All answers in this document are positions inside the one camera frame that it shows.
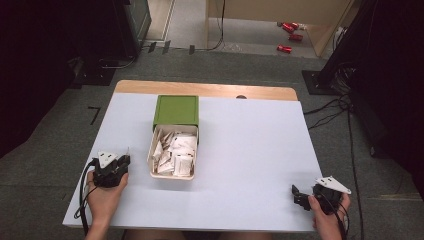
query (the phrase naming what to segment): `controller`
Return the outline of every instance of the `controller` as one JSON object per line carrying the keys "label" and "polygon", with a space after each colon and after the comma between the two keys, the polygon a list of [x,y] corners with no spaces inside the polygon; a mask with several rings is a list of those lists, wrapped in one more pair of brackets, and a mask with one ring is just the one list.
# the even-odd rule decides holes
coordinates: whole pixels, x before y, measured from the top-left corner
{"label": "controller", "polygon": [[93,158],[95,186],[111,188],[119,185],[122,176],[128,172],[131,161],[129,155],[123,155],[119,159],[116,157],[113,153],[99,152],[99,158]]}
{"label": "controller", "polygon": [[[338,209],[343,192],[351,194],[349,189],[333,177],[320,178],[316,181],[317,184],[312,188],[313,195],[318,200],[322,211],[327,215],[334,213],[334,210]],[[292,185],[292,194],[295,204],[302,206],[306,211],[311,210],[308,194],[299,192],[295,185]]]}

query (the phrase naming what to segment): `wooden table edge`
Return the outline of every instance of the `wooden table edge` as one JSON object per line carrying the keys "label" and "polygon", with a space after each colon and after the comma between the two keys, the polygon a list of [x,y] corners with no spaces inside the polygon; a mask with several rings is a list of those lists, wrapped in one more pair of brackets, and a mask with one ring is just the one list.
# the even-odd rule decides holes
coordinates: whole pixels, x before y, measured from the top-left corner
{"label": "wooden table edge", "polygon": [[114,92],[298,101],[296,91],[289,87],[120,80]]}

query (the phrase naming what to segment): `table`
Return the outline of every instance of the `table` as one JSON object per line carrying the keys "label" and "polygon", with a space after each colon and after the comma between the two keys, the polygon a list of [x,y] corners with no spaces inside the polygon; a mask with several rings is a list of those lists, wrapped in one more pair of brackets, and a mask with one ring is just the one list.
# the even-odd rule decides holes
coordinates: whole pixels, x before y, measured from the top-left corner
{"label": "table", "polygon": [[[187,93],[199,95],[200,143],[194,179],[152,178],[147,155],[157,94]],[[235,99],[238,95],[248,99]],[[272,95],[286,101],[254,99]],[[314,179],[322,177],[293,89],[121,81],[88,159],[98,150],[124,154],[127,147],[130,178],[112,227],[313,230],[312,213],[295,205],[291,194],[291,184],[311,193]],[[81,226],[80,219],[73,218],[78,188],[63,220],[66,226]]]}
{"label": "table", "polygon": [[[224,0],[207,0],[206,2],[206,42],[208,19],[221,17],[223,2]],[[224,17],[306,24],[315,53],[317,56],[322,56],[338,27],[345,25],[342,23],[346,16],[351,14],[350,10],[354,2],[355,0],[231,0],[225,3]]]}

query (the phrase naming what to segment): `cardboard box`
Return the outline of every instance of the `cardboard box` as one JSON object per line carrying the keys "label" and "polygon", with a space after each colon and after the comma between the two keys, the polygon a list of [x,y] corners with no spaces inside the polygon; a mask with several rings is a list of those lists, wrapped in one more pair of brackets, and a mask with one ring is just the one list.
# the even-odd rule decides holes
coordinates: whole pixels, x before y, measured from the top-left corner
{"label": "cardboard box", "polygon": [[162,175],[159,173],[156,173],[154,171],[154,158],[153,154],[156,149],[156,145],[161,137],[168,134],[169,132],[173,131],[180,131],[183,133],[190,133],[193,134],[197,139],[199,136],[199,129],[197,126],[190,126],[190,125],[156,125],[155,130],[153,132],[153,138],[152,142],[150,143],[150,150],[149,155],[147,157],[147,164],[149,166],[150,175],[154,178],[166,178],[166,179],[180,179],[180,180],[192,180],[194,178],[195,173],[195,166],[196,166],[196,159],[197,159],[197,144],[195,145],[194,149],[194,157],[193,157],[193,167],[190,172],[190,176],[188,177],[181,177],[181,176],[173,176],[171,175]]}

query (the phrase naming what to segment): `red object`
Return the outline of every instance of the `red object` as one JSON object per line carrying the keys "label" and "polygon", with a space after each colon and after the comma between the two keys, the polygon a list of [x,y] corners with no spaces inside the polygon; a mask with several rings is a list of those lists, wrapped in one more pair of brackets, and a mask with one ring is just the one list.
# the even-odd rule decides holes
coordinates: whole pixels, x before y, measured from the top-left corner
{"label": "red object", "polygon": [[280,51],[280,52],[291,53],[291,50],[292,49],[289,46],[284,46],[282,44],[278,44],[277,46],[277,51]]}
{"label": "red object", "polygon": [[303,39],[303,36],[300,35],[300,34],[290,34],[290,36],[289,36],[289,40],[291,40],[291,41],[300,42],[300,41],[302,41],[302,39]]}
{"label": "red object", "polygon": [[283,23],[283,25],[281,26],[281,28],[283,28],[284,30],[286,30],[288,33],[293,33],[294,32],[294,28],[289,23]]}
{"label": "red object", "polygon": [[298,24],[298,23],[289,23],[289,25],[290,25],[290,26],[292,26],[292,28],[293,28],[294,30],[299,29],[299,24]]}

